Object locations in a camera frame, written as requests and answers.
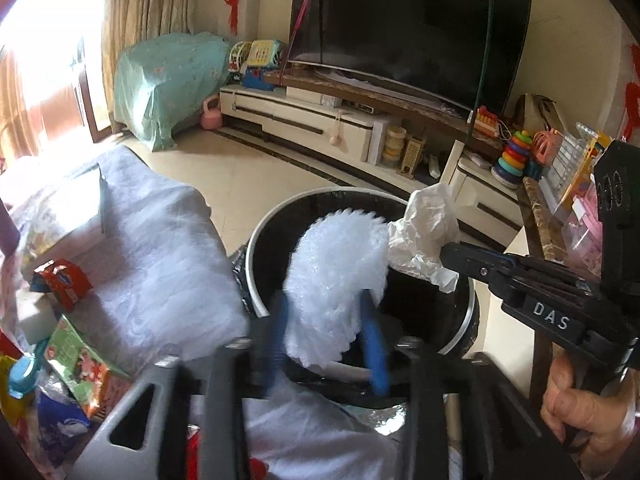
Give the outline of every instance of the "black tv screen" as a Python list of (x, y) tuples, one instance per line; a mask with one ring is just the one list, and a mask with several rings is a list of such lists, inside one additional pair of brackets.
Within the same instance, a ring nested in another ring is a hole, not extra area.
[[(293, 0), (294, 27), (303, 0)], [(527, 35), (531, 0), (494, 0), (481, 103), (501, 113)], [(290, 60), (395, 81), (473, 107), (489, 0), (311, 0)]]

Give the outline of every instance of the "human thumb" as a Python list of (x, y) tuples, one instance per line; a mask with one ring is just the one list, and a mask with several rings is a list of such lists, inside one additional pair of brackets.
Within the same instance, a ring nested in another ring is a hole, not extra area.
[(552, 414), (578, 430), (606, 434), (620, 427), (626, 410), (625, 403), (619, 402), (616, 398), (568, 389), (558, 393)]

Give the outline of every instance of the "hand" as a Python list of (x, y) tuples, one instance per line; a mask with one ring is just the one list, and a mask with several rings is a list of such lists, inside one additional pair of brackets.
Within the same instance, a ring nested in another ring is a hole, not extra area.
[(540, 415), (560, 442), (565, 438), (563, 423), (592, 434), (578, 466), (583, 473), (600, 476), (616, 465), (636, 434), (634, 373), (627, 373), (615, 397), (575, 390), (573, 384), (574, 366), (562, 354), (549, 370)]

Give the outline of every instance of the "yellow package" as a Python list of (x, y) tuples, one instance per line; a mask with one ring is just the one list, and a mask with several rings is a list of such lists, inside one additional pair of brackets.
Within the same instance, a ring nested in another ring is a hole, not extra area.
[(4, 418), (11, 426), (18, 424), (24, 417), (27, 408), (33, 402), (33, 394), (24, 396), (22, 399), (14, 399), (9, 395), (9, 370), (14, 365), (15, 359), (6, 355), (0, 355), (0, 408)]

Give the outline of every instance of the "curtain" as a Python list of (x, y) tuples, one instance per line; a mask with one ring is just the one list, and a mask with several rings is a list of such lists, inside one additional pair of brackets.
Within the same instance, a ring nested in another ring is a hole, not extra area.
[(113, 77), (120, 52), (140, 41), (193, 30), (193, 0), (105, 0), (102, 78), (107, 108), (113, 111)]
[(15, 54), (0, 61), (0, 157), (11, 164), (23, 155), (40, 152), (38, 133), (31, 127)]

